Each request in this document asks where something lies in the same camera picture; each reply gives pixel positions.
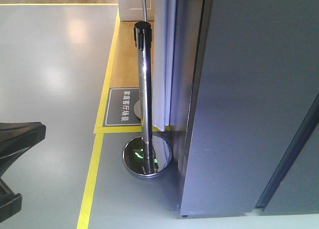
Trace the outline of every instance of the yellow tape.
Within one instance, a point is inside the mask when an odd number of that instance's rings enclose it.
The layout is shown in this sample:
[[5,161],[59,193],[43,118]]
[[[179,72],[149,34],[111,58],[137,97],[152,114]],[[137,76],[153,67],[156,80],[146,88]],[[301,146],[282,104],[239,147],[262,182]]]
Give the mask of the yellow tape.
[[119,5],[118,3],[0,3],[0,6],[38,6],[38,5]]
[[118,40],[118,36],[119,36],[119,29],[120,29],[120,16],[119,16],[119,12],[118,12],[116,15],[116,23],[115,23],[115,29],[114,29],[114,34],[113,34],[113,40],[112,40],[112,45],[111,45],[111,50],[110,50],[110,55],[109,55],[108,66],[106,68],[106,75],[105,75],[105,79],[104,79],[98,115],[97,115],[96,122],[95,122],[95,128],[103,127],[103,120],[104,120],[104,114],[105,114],[105,110],[106,110],[106,103],[107,103],[108,96],[109,96],[109,87],[110,87],[111,76],[112,76],[112,72],[113,72],[113,65],[114,65],[116,44],[117,44],[117,40]]
[[[119,12],[116,16],[116,23],[115,23],[115,29],[113,34],[113,40],[110,50],[110,56],[108,61],[108,66],[106,69],[106,77],[104,80],[104,86],[102,90],[101,95],[101,101],[99,106],[99,111],[96,119],[96,124],[103,124],[103,118],[104,118],[104,112],[106,107],[106,100],[109,93],[109,85],[110,85],[110,79],[112,75],[113,70],[113,61],[114,61],[114,55],[115,55],[115,48],[116,48],[116,42],[118,38],[119,33],[119,26],[120,26],[120,17]],[[89,167],[88,176],[86,179],[84,194],[83,194],[83,200],[78,220],[77,229],[87,229],[90,222],[90,215],[91,215],[91,209],[92,209],[92,203],[94,198],[94,190],[95,190],[95,184],[99,169],[99,163],[100,163],[100,157],[101,157],[101,151],[103,146],[103,136],[104,134],[96,134],[94,146],[93,146],[93,152]]]
[[[170,126],[165,127],[165,131],[170,131]],[[118,126],[118,127],[103,127],[95,128],[94,133],[136,133],[141,132],[141,126]],[[157,127],[153,127],[153,132],[160,132]]]
[[82,205],[80,210],[80,216],[78,220],[77,229],[87,229],[89,226],[92,203],[94,198],[94,190],[96,179],[98,175],[102,145],[104,134],[96,134],[93,146],[93,152],[88,172],[88,177],[85,184],[84,195],[82,199]]

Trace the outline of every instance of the chrome stanchion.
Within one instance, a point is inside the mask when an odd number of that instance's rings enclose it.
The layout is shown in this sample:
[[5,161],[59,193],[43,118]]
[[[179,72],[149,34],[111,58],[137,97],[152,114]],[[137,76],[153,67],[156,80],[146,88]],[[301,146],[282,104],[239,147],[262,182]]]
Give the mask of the chrome stanchion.
[[124,148],[123,161],[132,174],[153,178],[163,171],[171,160],[171,148],[164,137],[152,132],[152,73],[151,24],[135,24],[134,36],[138,51],[142,136],[133,138]]

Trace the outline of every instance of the floor sticker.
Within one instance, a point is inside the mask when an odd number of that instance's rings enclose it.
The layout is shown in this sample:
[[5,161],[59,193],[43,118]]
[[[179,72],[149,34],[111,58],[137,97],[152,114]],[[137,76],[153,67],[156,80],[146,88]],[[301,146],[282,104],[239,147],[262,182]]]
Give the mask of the floor sticker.
[[140,125],[134,113],[139,99],[138,88],[110,88],[104,126]]

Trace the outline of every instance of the black plastic object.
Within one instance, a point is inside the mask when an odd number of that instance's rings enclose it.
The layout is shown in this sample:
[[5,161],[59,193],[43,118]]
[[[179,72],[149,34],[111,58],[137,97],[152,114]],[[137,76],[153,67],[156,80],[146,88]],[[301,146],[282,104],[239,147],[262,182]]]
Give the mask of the black plastic object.
[[[9,166],[45,137],[45,125],[0,123],[0,177]],[[14,192],[0,178],[0,222],[21,211],[22,195]]]

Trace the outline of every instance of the round metal base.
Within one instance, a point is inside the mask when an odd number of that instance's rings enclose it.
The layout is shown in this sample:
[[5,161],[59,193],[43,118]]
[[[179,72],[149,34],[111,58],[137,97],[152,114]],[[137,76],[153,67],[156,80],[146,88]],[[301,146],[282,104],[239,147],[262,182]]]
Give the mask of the round metal base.
[[143,142],[141,137],[133,138],[124,148],[123,161],[127,170],[140,178],[159,176],[169,164],[172,152],[164,138],[153,136],[153,154],[155,173],[147,174],[143,162]]
[[134,113],[138,119],[141,119],[141,101],[137,101],[134,105]]

